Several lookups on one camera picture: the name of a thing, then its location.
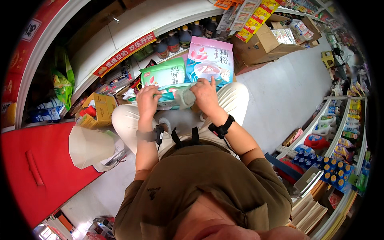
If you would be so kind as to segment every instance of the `black wristband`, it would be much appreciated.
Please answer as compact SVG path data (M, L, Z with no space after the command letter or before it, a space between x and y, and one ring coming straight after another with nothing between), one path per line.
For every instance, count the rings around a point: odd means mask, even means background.
M229 127L232 125L232 123L235 121L235 119L232 117L232 115L228 114L228 119L224 123L224 125L221 125L219 127L216 127L213 123L209 125L208 129L213 132L216 136L218 136L220 139L224 139L224 135L228 133Z

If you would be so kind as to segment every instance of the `red cabinet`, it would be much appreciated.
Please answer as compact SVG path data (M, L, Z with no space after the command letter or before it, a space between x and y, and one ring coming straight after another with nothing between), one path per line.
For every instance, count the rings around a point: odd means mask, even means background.
M59 123L1 135L8 184L31 228L101 175L92 166L79 169L72 164L68 136L74 125Z

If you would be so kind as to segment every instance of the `plastic stool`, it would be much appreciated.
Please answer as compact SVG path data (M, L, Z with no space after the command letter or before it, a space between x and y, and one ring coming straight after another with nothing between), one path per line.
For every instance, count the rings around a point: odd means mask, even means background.
M327 69L335 65L335 60L333 58L332 51L321 52L321 60L323 61Z

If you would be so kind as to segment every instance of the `man's right hand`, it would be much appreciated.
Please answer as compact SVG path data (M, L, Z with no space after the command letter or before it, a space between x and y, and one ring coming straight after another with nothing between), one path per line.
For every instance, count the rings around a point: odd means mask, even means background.
M212 76L211 82L205 78L199 78L197 81L190 90L196 96L197 106L210 118L222 109L217 101L215 78Z

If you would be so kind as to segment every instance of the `person in background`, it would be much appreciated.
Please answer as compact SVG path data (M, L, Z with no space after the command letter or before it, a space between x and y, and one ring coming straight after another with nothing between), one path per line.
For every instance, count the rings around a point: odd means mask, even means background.
M160 147L134 137L136 131L140 136L157 125L153 116L161 93L156 86L139 92L137 106L120 105L113 112L114 128L136 154L135 178L113 226L116 239L309 239L285 226L292 210L290 195L241 127L247 88L234 82L216 93L214 79L200 78L191 91L206 119L198 142L180 138L184 147L167 132ZM228 127L229 145L208 129L211 123Z

